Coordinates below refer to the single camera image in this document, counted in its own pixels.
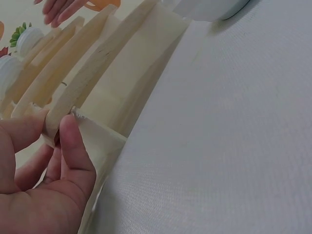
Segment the white tabletop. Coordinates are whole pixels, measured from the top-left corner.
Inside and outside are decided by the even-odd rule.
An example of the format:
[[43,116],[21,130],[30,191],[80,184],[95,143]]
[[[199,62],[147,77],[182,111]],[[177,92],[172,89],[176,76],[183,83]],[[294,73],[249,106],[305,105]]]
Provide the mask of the white tabletop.
[[96,233],[312,230],[310,0],[193,23],[99,198]]

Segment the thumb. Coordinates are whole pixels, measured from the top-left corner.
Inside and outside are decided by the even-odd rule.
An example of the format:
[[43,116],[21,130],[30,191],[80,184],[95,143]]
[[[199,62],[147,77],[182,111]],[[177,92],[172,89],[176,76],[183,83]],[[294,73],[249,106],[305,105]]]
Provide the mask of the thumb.
[[66,163],[62,165],[61,180],[43,185],[70,197],[83,212],[97,177],[84,147],[75,117],[65,116],[59,126],[60,145]]

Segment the wooden stand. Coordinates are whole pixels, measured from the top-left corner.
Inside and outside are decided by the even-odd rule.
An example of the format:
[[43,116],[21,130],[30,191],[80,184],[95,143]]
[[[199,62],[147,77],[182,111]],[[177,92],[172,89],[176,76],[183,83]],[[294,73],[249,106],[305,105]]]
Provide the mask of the wooden stand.
[[96,197],[188,27],[158,0],[144,0],[123,21],[114,17],[116,9],[108,5],[85,25],[77,17],[63,30],[52,30],[24,59],[23,72],[0,103],[2,118],[49,108],[42,134],[51,147],[61,119],[76,116],[97,170],[80,233],[88,228]]

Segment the green plant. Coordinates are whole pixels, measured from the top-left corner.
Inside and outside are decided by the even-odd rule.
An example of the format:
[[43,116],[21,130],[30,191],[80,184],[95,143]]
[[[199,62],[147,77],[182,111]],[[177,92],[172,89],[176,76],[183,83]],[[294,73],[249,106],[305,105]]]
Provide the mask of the green plant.
[[13,33],[12,35],[12,38],[10,39],[10,47],[16,47],[16,44],[18,43],[18,39],[20,38],[21,34],[26,30],[27,28],[27,25],[26,23],[24,22],[22,26],[20,27],[17,27],[15,32]]

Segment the white bowl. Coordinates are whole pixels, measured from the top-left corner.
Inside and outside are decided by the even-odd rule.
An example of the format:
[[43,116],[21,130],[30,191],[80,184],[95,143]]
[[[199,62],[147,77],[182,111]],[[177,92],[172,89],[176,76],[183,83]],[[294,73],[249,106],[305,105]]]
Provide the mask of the white bowl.
[[44,37],[38,28],[29,27],[19,37],[16,50],[21,57],[25,57],[29,51]]
[[180,0],[174,12],[197,21],[226,20],[240,11],[249,0]]
[[0,99],[17,80],[23,70],[22,63],[14,56],[5,55],[0,58]]

